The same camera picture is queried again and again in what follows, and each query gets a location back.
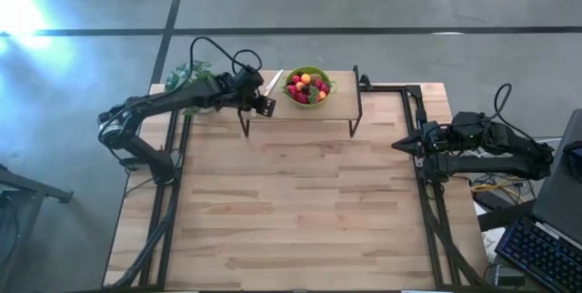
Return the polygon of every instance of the concrete floor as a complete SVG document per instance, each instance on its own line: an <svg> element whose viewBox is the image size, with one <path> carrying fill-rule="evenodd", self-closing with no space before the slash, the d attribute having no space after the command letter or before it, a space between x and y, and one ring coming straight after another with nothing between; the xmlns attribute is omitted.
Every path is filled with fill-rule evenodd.
<svg viewBox="0 0 582 293"><path fill-rule="evenodd" d="M182 0L176 28L582 25L582 0ZM172 0L0 0L0 30L164 28ZM13 292L98 288L115 231L125 174L96 139L96 116L150 82L162 37L0 37L0 163L73 189L46 200L17 265ZM187 60L191 37L173 37L162 80ZM532 136L561 136L582 106L582 35L232 36L265 68L357 64L375 82L446 83L453 112L492 113L504 82L506 119ZM227 70L210 46L196 58Z"/></svg>

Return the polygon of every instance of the orange fruit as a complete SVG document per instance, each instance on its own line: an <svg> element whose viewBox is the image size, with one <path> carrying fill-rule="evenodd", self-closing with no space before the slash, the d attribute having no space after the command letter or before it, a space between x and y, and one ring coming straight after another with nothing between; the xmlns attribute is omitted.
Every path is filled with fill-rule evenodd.
<svg viewBox="0 0 582 293"><path fill-rule="evenodd" d="M303 82L303 84L307 85L311 82L311 76L308 74L303 74L301 76L301 81Z"/></svg>

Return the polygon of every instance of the green bowl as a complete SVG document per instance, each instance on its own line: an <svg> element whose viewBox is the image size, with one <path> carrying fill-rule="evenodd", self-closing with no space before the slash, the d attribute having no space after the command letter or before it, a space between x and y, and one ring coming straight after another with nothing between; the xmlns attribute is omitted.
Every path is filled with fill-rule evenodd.
<svg viewBox="0 0 582 293"><path fill-rule="evenodd" d="M303 103L299 103L297 101L295 101L295 99L293 99L293 97L291 97L291 95L289 95L289 92L287 92L287 84L289 82L293 81L293 76L297 75L297 73L304 73L304 74L308 74L311 76L311 80L315 81L316 79L321 79L324 81L324 83L326 83L326 85L329 87L329 93L327 94L326 98L324 98L323 100L314 103L314 104L308 104L305 105ZM289 99L297 106L303 107L303 108L315 108L317 106L320 106L322 103L326 102L327 99L329 98L329 95L331 95L332 93L335 92L335 89L337 85L336 82L333 82L329 79L329 76L321 69L317 69L314 66L302 66L299 67L295 70L293 70L291 73L289 73L289 75L287 76L286 80L283 83L283 92L285 93L285 95L287 97L289 97Z"/></svg>

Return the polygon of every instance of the wooden tabletop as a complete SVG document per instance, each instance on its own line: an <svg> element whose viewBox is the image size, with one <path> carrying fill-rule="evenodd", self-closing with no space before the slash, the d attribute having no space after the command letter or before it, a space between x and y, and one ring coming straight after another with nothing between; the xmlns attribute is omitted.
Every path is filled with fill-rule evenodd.
<svg viewBox="0 0 582 293"><path fill-rule="evenodd" d="M357 87L356 74L353 71L326 71L329 79L335 82L337 91L330 93L321 105L313 108L298 106L289 96L283 93L286 79L292 70L286 70L281 75L277 85L271 91L269 97L275 99L275 112L271 118L260 116L258 119L315 119L315 120L355 120L357 119ZM263 70L261 76L265 79L265 84L271 82L277 71Z"/></svg>
<svg viewBox="0 0 582 293"><path fill-rule="evenodd" d="M421 86L428 118L450 122L444 85ZM434 288L411 159L390 147L406 136L400 96L362 99L351 139L345 123L256 122L244 138L235 110L196 116L166 288ZM159 147L168 119L148 118L141 137ZM149 176L134 173L128 188ZM125 199L105 283L143 247L154 194L146 185ZM487 258L467 183L448 182L445 200L453 239L481 273Z"/></svg>

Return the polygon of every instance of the black keyboard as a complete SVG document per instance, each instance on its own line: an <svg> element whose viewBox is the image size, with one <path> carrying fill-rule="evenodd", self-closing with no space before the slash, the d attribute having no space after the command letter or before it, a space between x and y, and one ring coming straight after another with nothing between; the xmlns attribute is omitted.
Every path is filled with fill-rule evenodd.
<svg viewBox="0 0 582 293"><path fill-rule="evenodd" d="M582 251L525 218L506 229L495 251L556 292L582 293Z"/></svg>

